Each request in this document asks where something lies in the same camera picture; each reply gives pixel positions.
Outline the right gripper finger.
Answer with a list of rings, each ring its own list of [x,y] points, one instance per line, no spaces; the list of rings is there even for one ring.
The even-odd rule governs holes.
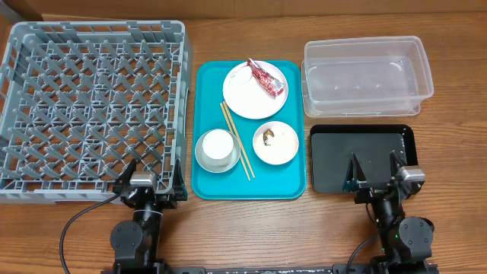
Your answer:
[[[355,153],[349,159],[349,165],[345,174],[342,190],[345,192],[357,192],[367,186],[367,179],[364,175],[359,160]]]
[[[406,162],[396,153],[395,150],[390,152],[390,172],[395,181],[403,181]]]

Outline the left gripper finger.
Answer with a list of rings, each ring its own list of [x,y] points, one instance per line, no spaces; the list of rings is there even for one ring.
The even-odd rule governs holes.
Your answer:
[[[180,160],[176,159],[173,169],[173,195],[176,201],[187,200],[187,190],[184,183],[183,173],[180,166]]]
[[[132,159],[126,169],[119,175],[113,184],[113,190],[122,190],[125,186],[129,185],[129,181],[136,171],[137,160]]]

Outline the grey bowl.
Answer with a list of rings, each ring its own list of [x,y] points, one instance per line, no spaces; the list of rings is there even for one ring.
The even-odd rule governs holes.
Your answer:
[[[223,160],[213,160],[209,158],[202,150],[202,140],[208,132],[209,131],[204,133],[196,143],[194,154],[197,163],[199,164],[200,167],[202,167],[204,170],[210,173],[218,174],[218,173],[224,173],[226,171],[229,171],[238,162],[237,150],[233,147],[233,150],[230,153],[230,155],[224,158]]]

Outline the white paper cup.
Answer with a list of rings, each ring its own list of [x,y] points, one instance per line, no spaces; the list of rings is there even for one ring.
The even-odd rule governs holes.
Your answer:
[[[209,131],[202,140],[203,152],[213,160],[223,160],[234,147],[231,134],[223,129]]]

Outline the small white bowl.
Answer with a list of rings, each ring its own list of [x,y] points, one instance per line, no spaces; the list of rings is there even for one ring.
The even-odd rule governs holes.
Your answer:
[[[263,143],[263,133],[266,129],[271,129],[275,134],[270,146]],[[271,165],[281,165],[291,161],[298,153],[299,146],[299,138],[295,130],[280,121],[262,124],[253,136],[253,150],[257,157]]]

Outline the brown food scrap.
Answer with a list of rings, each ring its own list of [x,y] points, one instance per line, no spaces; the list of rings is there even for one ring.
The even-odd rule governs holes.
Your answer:
[[[274,139],[275,134],[271,129],[266,129],[263,133],[263,143],[266,146],[270,146],[272,144],[272,140]]]

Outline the red snack wrapper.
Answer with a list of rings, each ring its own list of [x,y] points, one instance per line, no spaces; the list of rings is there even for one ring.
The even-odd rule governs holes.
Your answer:
[[[264,68],[258,65],[256,61],[248,59],[247,65],[250,67],[253,77],[269,95],[272,97],[277,97],[285,91],[284,84],[277,78],[270,75]]]

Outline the white tissue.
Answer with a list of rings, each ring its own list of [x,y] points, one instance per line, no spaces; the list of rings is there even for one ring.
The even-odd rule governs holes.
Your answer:
[[[248,65],[239,68],[230,75],[230,85],[242,85],[247,83],[253,77],[252,69]]]

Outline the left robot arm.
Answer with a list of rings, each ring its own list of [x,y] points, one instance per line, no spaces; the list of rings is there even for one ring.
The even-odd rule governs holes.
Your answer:
[[[161,222],[165,209],[175,209],[187,200],[180,161],[175,162],[173,180],[167,192],[158,194],[158,176],[151,171],[137,171],[137,161],[116,179],[113,192],[121,202],[133,209],[131,220],[121,221],[110,234],[115,252],[112,273],[171,272],[169,265],[157,258]]]

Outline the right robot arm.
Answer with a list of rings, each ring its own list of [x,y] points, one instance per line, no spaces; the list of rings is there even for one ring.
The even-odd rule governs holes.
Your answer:
[[[438,267],[427,262],[432,256],[432,221],[408,217],[403,210],[403,200],[421,190],[425,174],[419,166],[406,164],[395,151],[390,152],[390,172],[386,181],[371,183],[356,155],[352,154],[349,160],[342,189],[355,193],[355,203],[366,205],[377,231],[355,248],[344,273],[438,273]],[[359,251],[376,239],[381,242],[383,254],[373,257],[367,265],[354,266]]]

